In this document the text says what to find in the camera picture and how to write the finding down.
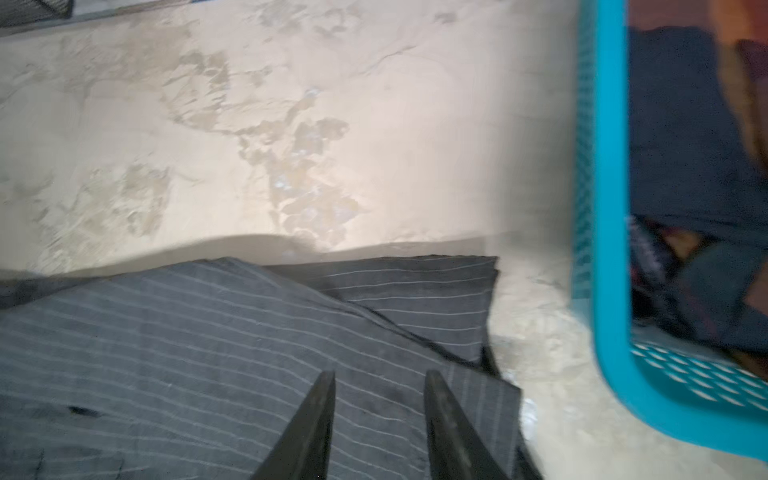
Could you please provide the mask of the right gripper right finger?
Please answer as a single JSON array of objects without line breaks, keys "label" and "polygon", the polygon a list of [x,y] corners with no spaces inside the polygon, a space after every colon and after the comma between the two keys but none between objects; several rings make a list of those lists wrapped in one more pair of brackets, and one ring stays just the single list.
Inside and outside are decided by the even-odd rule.
[{"label": "right gripper right finger", "polygon": [[432,479],[509,478],[483,444],[437,370],[427,371],[423,396]]}]

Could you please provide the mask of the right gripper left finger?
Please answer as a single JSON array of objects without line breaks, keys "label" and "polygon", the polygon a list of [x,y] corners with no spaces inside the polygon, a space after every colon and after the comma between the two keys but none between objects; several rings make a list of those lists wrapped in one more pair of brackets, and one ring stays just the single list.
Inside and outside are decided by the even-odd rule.
[{"label": "right gripper left finger", "polygon": [[322,371],[253,480],[327,478],[336,400],[333,371]]}]

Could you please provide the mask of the dark grey pinstripe shirt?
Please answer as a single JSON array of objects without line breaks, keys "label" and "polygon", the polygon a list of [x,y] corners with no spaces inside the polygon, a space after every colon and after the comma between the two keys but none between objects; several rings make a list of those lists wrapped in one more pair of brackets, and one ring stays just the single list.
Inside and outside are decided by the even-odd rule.
[{"label": "dark grey pinstripe shirt", "polygon": [[329,477],[426,479],[436,370],[503,472],[537,479],[488,338],[497,275],[486,256],[221,258],[5,281],[1,475],[245,479],[331,371]]}]

